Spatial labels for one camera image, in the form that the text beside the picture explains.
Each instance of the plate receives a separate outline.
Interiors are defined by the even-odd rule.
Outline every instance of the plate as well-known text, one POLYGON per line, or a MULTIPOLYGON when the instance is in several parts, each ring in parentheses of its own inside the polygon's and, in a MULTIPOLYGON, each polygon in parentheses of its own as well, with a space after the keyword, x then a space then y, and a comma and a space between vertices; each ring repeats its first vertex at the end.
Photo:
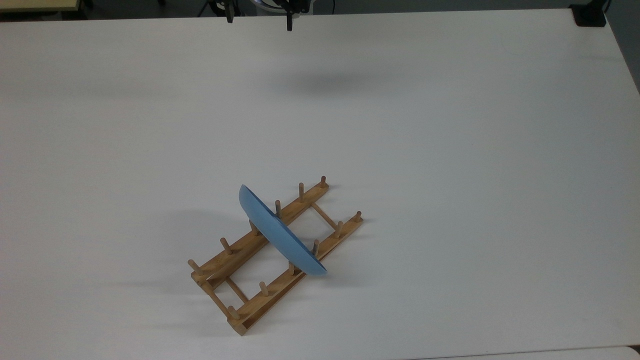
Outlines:
POLYGON ((309 275, 324 275, 326 269, 305 244, 245 185, 238 194, 249 220, 293 265, 309 275))

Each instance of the dark floor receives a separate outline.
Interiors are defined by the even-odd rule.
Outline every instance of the dark floor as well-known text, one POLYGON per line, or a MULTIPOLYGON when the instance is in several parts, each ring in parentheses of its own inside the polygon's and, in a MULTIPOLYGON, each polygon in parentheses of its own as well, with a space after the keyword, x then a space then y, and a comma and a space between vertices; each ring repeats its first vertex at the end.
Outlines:
MULTIPOLYGON (((242 12, 255 16, 256 8, 250 0, 237 0, 242 12)), ((93 0, 92 9, 84 14, 93 19, 146 19, 163 17, 195 17, 205 0, 166 0, 161 6, 157 0, 93 0)), ((567 8, 572 3, 588 0, 335 0, 335 13, 389 13, 437 12, 459 10, 505 10, 567 8)), ((315 14, 331 14, 333 0, 317 0, 315 14)), ((203 17, 214 16, 206 8, 203 17)), ((58 20, 60 14, 46 16, 44 20, 58 20)), ((627 66, 640 89, 640 0, 612 0, 607 18, 616 35, 627 66)))

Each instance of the black clamp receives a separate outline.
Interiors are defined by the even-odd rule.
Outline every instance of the black clamp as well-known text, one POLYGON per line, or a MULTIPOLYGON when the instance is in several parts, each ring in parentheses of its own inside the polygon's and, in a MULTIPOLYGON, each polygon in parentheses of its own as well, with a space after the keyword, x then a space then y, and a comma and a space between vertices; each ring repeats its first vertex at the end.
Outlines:
POLYGON ((287 31, 293 30, 293 15, 308 13, 311 0, 273 0, 287 13, 287 31))

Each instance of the white table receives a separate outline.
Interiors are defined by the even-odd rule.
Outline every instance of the white table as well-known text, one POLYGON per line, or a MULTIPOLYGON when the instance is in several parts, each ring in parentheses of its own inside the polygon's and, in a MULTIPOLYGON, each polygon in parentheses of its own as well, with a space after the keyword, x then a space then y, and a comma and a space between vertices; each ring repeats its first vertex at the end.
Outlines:
MULTIPOLYGON (((640 343, 640 97, 609 27, 527 10, 0 33, 2 358, 640 343), (367 222, 238 336, 186 260, 248 231, 240 184, 288 203, 321 175, 327 213, 367 222)), ((329 233, 313 213, 292 230, 329 233)), ((286 267, 263 251, 249 294, 286 267)))

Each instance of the bamboo rack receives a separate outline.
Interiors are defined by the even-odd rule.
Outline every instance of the bamboo rack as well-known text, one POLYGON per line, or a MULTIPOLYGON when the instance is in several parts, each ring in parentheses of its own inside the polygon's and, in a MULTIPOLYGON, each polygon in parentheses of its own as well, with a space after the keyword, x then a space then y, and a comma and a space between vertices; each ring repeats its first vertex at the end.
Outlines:
MULTIPOLYGON (((302 213, 313 208, 333 228, 333 233, 323 241, 316 240, 312 253, 320 261, 331 251, 340 245, 346 238, 353 234, 362 225, 361 212, 351 217, 346 222, 338 221, 337 224, 316 204, 327 193, 329 184, 323 176, 320 183, 311 187, 306 192, 304 184, 299 184, 298 198, 289 205, 281 208, 280 201, 276 200, 276 215, 285 225, 290 225, 302 213)), ((231 275, 240 269, 260 249, 267 245, 268 240, 260 234, 257 228, 250 223, 251 231, 238 239, 233 244, 227 239, 221 238, 220 242, 224 250, 211 260, 202 265, 197 265, 190 259, 189 266, 193 269, 191 278, 210 296, 220 311, 227 317, 227 322, 240 335, 246 332, 258 320, 260 320, 284 295, 304 278, 306 275, 300 269, 289 263, 289 268, 269 284, 260 282, 260 291, 252 298, 248 298, 231 279, 231 275), (223 282, 226 282, 234 293, 242 300, 243 305, 235 309, 233 306, 225 306, 218 298, 215 290, 223 282)))

